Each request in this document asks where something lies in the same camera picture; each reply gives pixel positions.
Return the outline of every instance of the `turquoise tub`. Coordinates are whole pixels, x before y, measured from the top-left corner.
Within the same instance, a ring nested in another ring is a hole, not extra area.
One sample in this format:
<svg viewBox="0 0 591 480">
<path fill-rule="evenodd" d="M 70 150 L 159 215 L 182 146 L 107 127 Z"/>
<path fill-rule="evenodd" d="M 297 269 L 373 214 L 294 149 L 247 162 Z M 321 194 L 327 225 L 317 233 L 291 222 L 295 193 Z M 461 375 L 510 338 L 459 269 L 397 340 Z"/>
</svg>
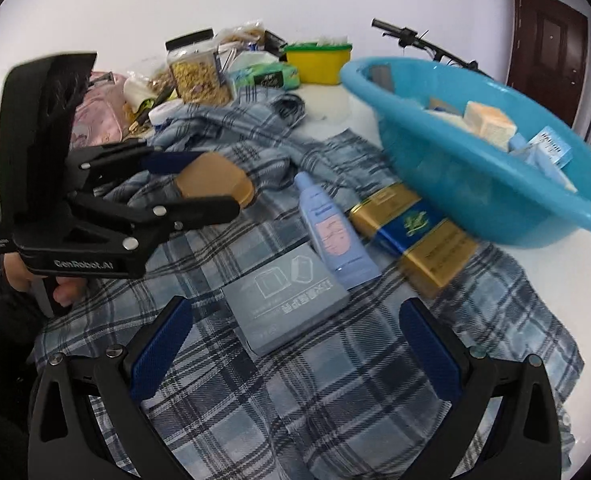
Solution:
<svg viewBox="0 0 591 480">
<path fill-rule="evenodd" d="M 369 67 L 380 64 L 391 67 L 395 94 L 369 81 Z M 530 98 L 462 68 L 402 57 L 349 62 L 341 79 L 376 111 L 384 151 L 402 182 L 469 233 L 498 244 L 543 247 L 578 227 L 591 231 L 591 150 Z M 573 149 L 564 172 L 578 193 L 403 99 L 427 106 L 429 97 L 462 112 L 469 101 L 501 108 L 527 140 L 552 127 Z"/>
</svg>

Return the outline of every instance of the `yellow container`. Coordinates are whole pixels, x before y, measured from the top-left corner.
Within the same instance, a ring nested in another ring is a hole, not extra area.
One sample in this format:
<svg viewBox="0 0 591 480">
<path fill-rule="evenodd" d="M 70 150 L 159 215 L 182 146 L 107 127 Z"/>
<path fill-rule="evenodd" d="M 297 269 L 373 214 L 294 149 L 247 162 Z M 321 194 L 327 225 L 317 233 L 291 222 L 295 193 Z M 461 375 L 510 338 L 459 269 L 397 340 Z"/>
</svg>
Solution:
<svg viewBox="0 0 591 480">
<path fill-rule="evenodd" d="M 339 70 L 351 60 L 350 43 L 320 45 L 294 43 L 285 46 L 286 60 L 300 73 L 302 83 L 339 85 Z"/>
</svg>

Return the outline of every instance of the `door panel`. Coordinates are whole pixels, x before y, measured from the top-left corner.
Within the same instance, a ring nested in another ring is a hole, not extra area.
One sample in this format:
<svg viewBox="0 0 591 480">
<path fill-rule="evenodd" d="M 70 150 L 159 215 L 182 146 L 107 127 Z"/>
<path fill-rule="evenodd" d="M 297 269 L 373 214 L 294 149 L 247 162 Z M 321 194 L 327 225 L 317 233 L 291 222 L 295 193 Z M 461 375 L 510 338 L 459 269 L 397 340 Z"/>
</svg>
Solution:
<svg viewBox="0 0 591 480">
<path fill-rule="evenodd" d="M 509 86 L 569 126 L 584 83 L 589 20 L 558 0 L 515 0 Z"/>
</svg>

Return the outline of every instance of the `blue plaid cloth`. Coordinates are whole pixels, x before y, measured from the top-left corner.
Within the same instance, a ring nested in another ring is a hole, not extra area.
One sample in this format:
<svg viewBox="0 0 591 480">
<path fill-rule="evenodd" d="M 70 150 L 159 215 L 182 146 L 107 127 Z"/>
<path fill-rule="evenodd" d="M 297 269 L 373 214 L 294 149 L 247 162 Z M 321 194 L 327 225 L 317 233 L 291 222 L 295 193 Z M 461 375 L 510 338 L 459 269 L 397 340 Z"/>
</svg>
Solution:
<svg viewBox="0 0 591 480">
<path fill-rule="evenodd" d="M 306 170 L 344 210 L 397 181 L 383 154 L 346 131 L 326 142 L 293 129 L 304 105 L 267 93 L 226 108 L 187 106 L 152 143 L 213 150 L 253 181 L 256 197 L 227 225 L 176 235 L 139 280 L 98 280 L 82 303 L 52 320 L 37 341 L 40 366 L 54 352 L 96 356 L 126 344 L 175 295 L 194 301 L 193 330 L 158 393 L 142 404 L 196 479 L 398 478 L 450 405 L 435 397 L 397 321 L 415 296 L 395 261 L 368 246 L 383 275 L 352 290 L 344 310 L 264 358 L 251 357 L 220 288 L 307 240 L 293 177 Z M 139 173 L 107 198 L 134 207 L 179 198 L 171 177 Z M 562 403 L 583 368 L 578 346 L 516 261 L 482 244 L 447 290 L 427 303 L 467 345 L 494 357 L 544 359 L 559 404 L 563 457 L 574 440 Z M 133 472 L 100 400 L 96 415 L 119 466 Z M 458 472 L 489 433 L 490 407 Z"/>
</svg>

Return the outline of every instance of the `pink pouch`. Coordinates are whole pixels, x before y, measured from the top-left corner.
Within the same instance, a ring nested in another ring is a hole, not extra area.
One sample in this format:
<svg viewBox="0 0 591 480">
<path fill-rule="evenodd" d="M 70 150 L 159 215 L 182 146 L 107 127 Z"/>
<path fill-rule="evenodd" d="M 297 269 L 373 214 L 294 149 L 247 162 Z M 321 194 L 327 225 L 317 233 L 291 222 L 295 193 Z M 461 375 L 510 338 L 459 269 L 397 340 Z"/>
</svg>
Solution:
<svg viewBox="0 0 591 480">
<path fill-rule="evenodd" d="M 124 113 L 126 77 L 112 72 L 91 74 L 91 86 L 75 111 L 70 148 L 120 142 L 129 126 Z"/>
</svg>

